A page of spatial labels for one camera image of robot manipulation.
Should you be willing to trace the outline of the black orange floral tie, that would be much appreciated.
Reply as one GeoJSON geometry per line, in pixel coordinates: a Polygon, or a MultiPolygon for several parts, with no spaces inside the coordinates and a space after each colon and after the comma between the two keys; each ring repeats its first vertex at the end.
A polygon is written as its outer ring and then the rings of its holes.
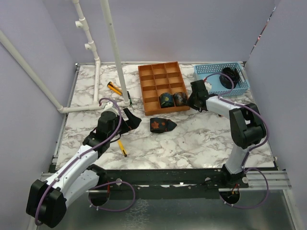
{"type": "Polygon", "coordinates": [[[161,134],[174,130],[177,124],[170,119],[154,117],[150,119],[150,132],[161,134]]]}

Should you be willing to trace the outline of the orange wooden compartment tray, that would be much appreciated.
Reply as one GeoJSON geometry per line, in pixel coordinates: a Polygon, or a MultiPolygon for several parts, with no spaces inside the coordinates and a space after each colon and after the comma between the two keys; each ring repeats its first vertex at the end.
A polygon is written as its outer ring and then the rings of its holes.
{"type": "Polygon", "coordinates": [[[187,105],[162,108],[160,96],[177,92],[187,94],[178,62],[166,62],[138,66],[142,100],[146,116],[187,111],[187,105]]]}

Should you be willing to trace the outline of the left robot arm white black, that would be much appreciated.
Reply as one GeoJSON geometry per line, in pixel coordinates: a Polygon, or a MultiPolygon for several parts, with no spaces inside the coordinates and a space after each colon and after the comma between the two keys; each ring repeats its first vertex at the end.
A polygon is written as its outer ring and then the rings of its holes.
{"type": "Polygon", "coordinates": [[[77,153],[62,168],[30,187],[26,213],[35,219],[36,225],[50,228],[63,219],[67,208],[89,189],[109,189],[111,182],[103,169],[94,162],[109,148],[111,139],[136,129],[141,119],[125,108],[127,120],[114,108],[104,109],[97,127],[86,137],[77,153]]]}

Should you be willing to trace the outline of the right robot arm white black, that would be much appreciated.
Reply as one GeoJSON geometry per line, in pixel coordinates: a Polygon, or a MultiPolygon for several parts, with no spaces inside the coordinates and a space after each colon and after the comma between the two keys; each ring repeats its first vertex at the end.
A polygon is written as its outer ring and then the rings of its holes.
{"type": "Polygon", "coordinates": [[[243,170],[252,149],[267,136],[267,130],[254,103],[247,105],[224,99],[208,93],[203,80],[191,84],[192,93],[188,106],[199,112],[210,111],[229,119],[233,148],[222,166],[220,181],[225,187],[232,187],[243,176],[243,170]]]}

